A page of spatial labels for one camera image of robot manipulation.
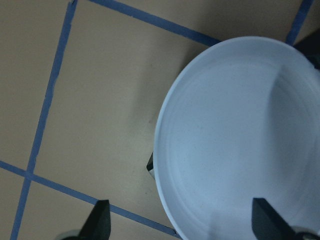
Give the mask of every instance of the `white plate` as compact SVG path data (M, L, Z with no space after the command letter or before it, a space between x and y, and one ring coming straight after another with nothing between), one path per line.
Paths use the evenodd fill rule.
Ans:
M162 105L157 189L185 240L251 240L253 197L320 229L320 76L282 42L239 37L197 56Z

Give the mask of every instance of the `plate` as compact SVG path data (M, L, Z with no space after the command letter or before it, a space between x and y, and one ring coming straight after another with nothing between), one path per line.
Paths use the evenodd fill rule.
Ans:
M162 205L184 240L253 240L253 197L320 230L320 74L293 47L239 37L197 56L154 138Z

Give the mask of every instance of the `white bowl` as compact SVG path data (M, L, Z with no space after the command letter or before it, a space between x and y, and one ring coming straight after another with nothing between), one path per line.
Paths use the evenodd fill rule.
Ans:
M184 240L251 240L253 197L320 230L320 74L264 37L216 44L180 73L154 138L158 193Z

